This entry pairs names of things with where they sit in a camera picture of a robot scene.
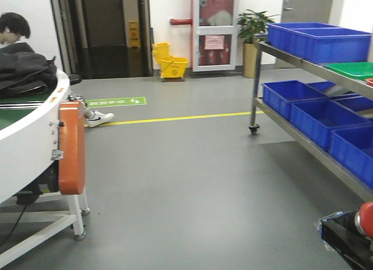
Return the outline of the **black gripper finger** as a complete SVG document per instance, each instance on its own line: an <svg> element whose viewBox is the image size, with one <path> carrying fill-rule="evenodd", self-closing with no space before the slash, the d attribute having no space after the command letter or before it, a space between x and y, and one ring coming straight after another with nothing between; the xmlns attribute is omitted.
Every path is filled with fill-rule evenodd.
<svg viewBox="0 0 373 270"><path fill-rule="evenodd" d="M321 238L351 269L372 269L372 239L356 229L356 212L336 212L320 219Z"/></svg>

